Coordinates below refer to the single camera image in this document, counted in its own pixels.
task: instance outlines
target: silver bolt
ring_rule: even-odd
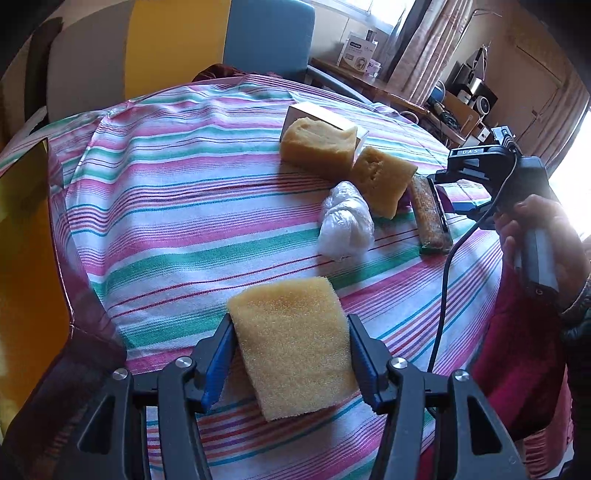
[[[174,364],[179,368],[190,367],[193,363],[193,359],[189,356],[180,356],[174,361]]]
[[[403,370],[408,366],[408,362],[401,356],[395,356],[390,360],[390,365],[392,365],[392,368],[395,368],[396,370]]]
[[[112,376],[115,380],[125,380],[127,378],[128,373],[129,372],[125,368],[118,368],[113,372]]]
[[[455,378],[458,382],[467,382],[470,380],[470,374],[465,370],[460,369],[453,373],[453,378]]]

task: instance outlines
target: tablecloth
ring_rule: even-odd
[[[312,101],[369,129],[368,145],[427,174],[447,150],[383,105],[281,79],[185,85],[51,124],[0,157],[0,171],[49,137],[63,165],[68,220],[82,264],[128,349],[132,372],[159,369],[210,336],[226,300],[243,288],[326,276],[343,308],[392,353],[425,369],[439,318],[443,257],[421,258],[410,209],[376,220],[364,256],[317,253],[320,204],[331,184],[282,165],[278,139],[290,104]],[[467,182],[454,200],[487,197]],[[458,237],[470,226],[449,215]],[[465,366],[487,327],[501,273],[498,237],[476,232],[454,258],[436,371]],[[148,412],[152,477],[163,478],[157,416]],[[239,355],[222,398],[198,418],[215,479],[361,479],[384,418],[359,394],[270,423]],[[426,414],[423,443],[433,439]]]

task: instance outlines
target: product box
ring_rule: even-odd
[[[365,73],[377,46],[378,42],[376,41],[368,41],[351,34],[341,51],[337,64],[339,67],[354,72]]]
[[[283,129],[281,130],[281,138],[285,134],[285,131],[288,127],[298,120],[298,118],[311,118],[312,120],[322,120],[333,127],[338,128],[339,130],[348,130],[349,128],[355,127],[356,124],[351,120],[345,118],[338,113],[331,112],[326,108],[323,108],[319,105],[315,105],[311,102],[303,102],[303,103],[296,103],[295,105],[290,105],[287,109],[287,115],[285,116],[285,121],[283,122]],[[363,143],[367,138],[369,130],[364,127],[360,127],[357,125],[357,140],[355,144],[355,157],[359,155]]]

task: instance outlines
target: wire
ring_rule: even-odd
[[[456,242],[456,244],[452,247],[447,256],[447,260],[445,262],[445,266],[443,267],[443,284],[441,285],[441,309],[439,311],[439,324],[437,325],[437,333],[435,335],[435,341],[433,343],[433,350],[431,351],[431,358],[429,359],[429,365],[427,367],[427,372],[433,372],[433,368],[435,367],[435,360],[437,359],[437,352],[439,350],[439,345],[441,344],[441,337],[443,336],[443,328],[445,327],[445,314],[447,308],[447,284],[449,282],[449,268],[452,264],[453,256],[456,254],[457,250],[464,244],[466,240],[470,238],[470,236],[478,230],[478,228],[484,223],[484,221],[495,211],[496,204],[499,202],[499,198],[501,198],[501,194],[503,190],[505,190],[505,185],[507,185],[508,180],[513,176],[515,168],[517,167],[517,153],[514,151],[515,154],[515,163],[513,163],[513,168],[511,172],[502,183],[501,188],[499,189],[499,193],[496,195],[495,199],[492,201],[490,208],[478,219],[478,221],[470,227],[470,229],[462,235],[462,237]]]

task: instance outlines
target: dark sleeve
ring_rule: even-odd
[[[503,267],[489,329],[472,375],[514,440],[550,423],[565,359],[556,311],[528,298]]]

